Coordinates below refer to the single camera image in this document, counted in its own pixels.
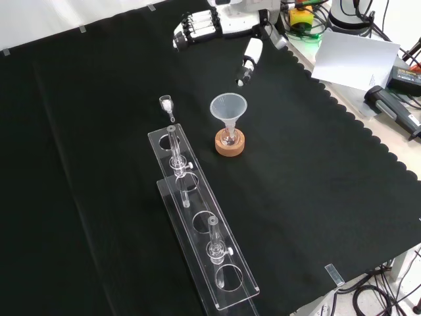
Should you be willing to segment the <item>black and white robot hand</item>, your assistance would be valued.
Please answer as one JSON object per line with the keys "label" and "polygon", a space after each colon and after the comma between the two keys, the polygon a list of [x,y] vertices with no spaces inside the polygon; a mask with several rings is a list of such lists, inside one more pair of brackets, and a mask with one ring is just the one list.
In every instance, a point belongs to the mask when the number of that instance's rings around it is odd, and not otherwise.
{"label": "black and white robot hand", "polygon": [[286,1],[209,1],[208,4],[210,8],[205,11],[183,15],[174,30],[173,48],[183,51],[215,38],[249,36],[235,81],[242,87],[248,84],[259,63],[264,40],[270,40],[277,50],[287,45],[282,13],[294,9],[295,4]]}

